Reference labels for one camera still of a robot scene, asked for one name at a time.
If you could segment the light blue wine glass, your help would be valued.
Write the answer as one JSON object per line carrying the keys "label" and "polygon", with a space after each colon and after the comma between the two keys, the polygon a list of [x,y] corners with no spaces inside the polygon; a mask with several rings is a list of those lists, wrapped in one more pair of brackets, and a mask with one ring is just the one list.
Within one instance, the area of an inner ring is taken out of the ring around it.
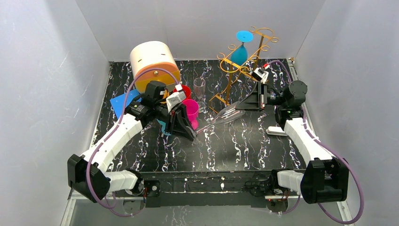
{"label": "light blue wine glass", "polygon": [[166,132],[166,123],[160,120],[157,120],[157,122],[160,124],[161,126],[161,132],[166,135],[166,136],[170,136],[171,134]]}

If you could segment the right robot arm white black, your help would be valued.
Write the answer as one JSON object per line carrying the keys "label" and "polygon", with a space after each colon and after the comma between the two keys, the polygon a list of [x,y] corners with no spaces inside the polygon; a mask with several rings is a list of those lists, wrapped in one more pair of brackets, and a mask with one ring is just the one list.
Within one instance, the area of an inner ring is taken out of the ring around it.
{"label": "right robot arm white black", "polygon": [[302,110],[307,91],[307,85],[302,81],[293,81],[280,92],[258,82],[252,92],[236,105],[236,109],[261,111],[267,105],[275,105],[276,122],[293,141],[306,163],[303,173],[288,169],[273,170],[268,184],[270,189],[289,189],[300,194],[308,204],[345,201],[348,167],[319,145],[314,133],[307,127]]}

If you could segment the white cylindrical drawer box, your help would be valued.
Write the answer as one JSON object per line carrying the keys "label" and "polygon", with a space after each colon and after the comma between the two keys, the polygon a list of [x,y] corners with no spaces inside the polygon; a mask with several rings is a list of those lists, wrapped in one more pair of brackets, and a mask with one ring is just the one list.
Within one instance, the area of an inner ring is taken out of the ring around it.
{"label": "white cylindrical drawer box", "polygon": [[135,81],[138,92],[144,93],[150,81],[160,81],[167,86],[175,86],[180,81],[180,70],[169,47],[161,41],[148,41],[134,47],[130,52],[130,64],[133,76],[147,71]]}

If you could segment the yellow wine glass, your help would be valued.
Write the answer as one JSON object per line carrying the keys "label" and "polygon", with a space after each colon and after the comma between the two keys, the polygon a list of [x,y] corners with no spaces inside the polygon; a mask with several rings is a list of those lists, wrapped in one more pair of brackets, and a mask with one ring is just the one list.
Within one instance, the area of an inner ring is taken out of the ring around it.
{"label": "yellow wine glass", "polygon": [[165,104],[166,99],[170,96],[170,93],[166,92],[163,96],[163,98],[160,100],[160,103]]}

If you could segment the red wine glass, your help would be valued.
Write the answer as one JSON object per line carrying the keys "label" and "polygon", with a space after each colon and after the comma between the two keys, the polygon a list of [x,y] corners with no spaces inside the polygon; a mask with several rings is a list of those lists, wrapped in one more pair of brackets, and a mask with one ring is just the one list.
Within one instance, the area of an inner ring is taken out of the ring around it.
{"label": "red wine glass", "polygon": [[182,84],[179,84],[178,86],[177,86],[179,89],[174,89],[173,90],[173,92],[175,93],[175,92],[183,92],[184,94],[185,94],[185,99],[184,100],[187,100],[187,99],[191,99],[191,90],[190,90],[190,88],[189,87],[187,87],[187,86],[185,86],[185,85],[182,85]]}

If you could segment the gold wire glass rack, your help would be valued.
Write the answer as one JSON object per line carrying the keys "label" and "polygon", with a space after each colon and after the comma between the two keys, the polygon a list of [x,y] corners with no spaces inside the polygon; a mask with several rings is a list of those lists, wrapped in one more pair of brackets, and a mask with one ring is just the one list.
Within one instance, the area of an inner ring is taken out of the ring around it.
{"label": "gold wire glass rack", "polygon": [[270,49],[269,43],[276,43],[279,41],[279,38],[276,37],[274,30],[267,28],[267,27],[261,27],[261,28],[256,28],[252,26],[249,30],[247,30],[253,34],[253,39],[255,36],[259,37],[259,44],[256,50],[254,50],[252,53],[248,52],[247,50],[247,56],[248,59],[246,62],[239,66],[235,63],[233,63],[230,58],[231,54],[236,50],[237,47],[241,45],[241,42],[239,44],[230,44],[228,46],[228,53],[223,53],[220,52],[217,54],[217,59],[219,60],[219,68],[221,71],[225,74],[228,75],[228,81],[227,85],[225,88],[214,94],[210,100],[209,100],[209,109],[212,110],[215,113],[220,112],[219,109],[215,108],[215,103],[218,102],[220,106],[229,106],[230,105],[230,93],[231,93],[231,88],[232,86],[237,82],[239,77],[243,74],[248,78],[251,78],[252,80],[255,81],[255,79],[251,76],[250,73],[250,68],[249,68],[249,63],[254,63],[254,66],[257,66],[259,60],[260,60],[260,54],[262,52],[267,52]]}

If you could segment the clear wine glass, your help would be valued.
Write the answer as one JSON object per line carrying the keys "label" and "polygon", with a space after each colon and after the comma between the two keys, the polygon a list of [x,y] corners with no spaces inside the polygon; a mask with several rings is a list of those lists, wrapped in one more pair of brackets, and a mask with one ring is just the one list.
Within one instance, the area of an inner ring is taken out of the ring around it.
{"label": "clear wine glass", "polygon": [[199,105],[199,113],[205,113],[207,111],[205,103],[205,89],[206,81],[204,78],[196,78],[193,81],[193,92],[195,95],[195,100]]}
{"label": "clear wine glass", "polygon": [[237,109],[237,104],[238,102],[235,102],[223,108],[207,126],[197,130],[196,133],[199,134],[211,126],[230,123],[243,116],[246,111],[243,109]]}

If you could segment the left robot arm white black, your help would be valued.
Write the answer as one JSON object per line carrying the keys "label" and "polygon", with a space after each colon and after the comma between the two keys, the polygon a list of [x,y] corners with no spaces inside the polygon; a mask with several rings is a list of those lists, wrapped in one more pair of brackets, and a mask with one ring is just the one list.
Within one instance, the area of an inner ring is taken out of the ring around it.
{"label": "left robot arm white black", "polygon": [[109,172],[108,167],[126,144],[152,121],[165,123],[164,131],[170,135],[196,141],[197,135],[188,117],[186,99],[181,84],[165,97],[166,85],[150,81],[145,92],[125,100],[122,113],[113,127],[91,148],[81,155],[73,154],[67,161],[68,185],[94,203],[111,192],[135,190],[143,180],[134,170]]}

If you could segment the magenta wine glass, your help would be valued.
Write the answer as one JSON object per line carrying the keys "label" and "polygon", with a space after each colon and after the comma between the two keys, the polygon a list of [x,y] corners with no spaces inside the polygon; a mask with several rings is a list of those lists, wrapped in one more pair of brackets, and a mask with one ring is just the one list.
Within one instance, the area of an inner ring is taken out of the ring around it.
{"label": "magenta wine glass", "polygon": [[184,100],[183,104],[186,106],[188,120],[190,121],[193,130],[196,130],[199,126],[197,121],[199,114],[199,104],[192,99]]}

